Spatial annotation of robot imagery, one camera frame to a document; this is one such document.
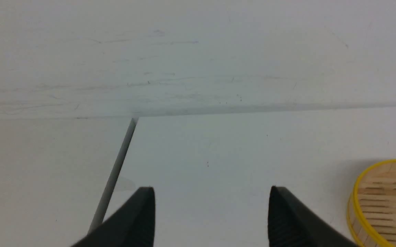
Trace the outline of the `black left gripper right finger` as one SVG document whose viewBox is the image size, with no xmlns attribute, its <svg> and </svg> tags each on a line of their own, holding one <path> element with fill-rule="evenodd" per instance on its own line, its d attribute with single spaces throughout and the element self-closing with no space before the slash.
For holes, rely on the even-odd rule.
<svg viewBox="0 0 396 247">
<path fill-rule="evenodd" d="M 356 247 L 285 187 L 272 186 L 268 207 L 270 247 Z"/>
</svg>

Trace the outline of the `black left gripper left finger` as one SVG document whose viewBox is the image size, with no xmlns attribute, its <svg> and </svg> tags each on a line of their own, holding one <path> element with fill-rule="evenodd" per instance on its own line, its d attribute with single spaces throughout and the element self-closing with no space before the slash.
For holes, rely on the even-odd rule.
<svg viewBox="0 0 396 247">
<path fill-rule="evenodd" d="M 106 221 L 74 247 L 152 247 L 156 202 L 152 187 L 140 187 Z"/>
</svg>

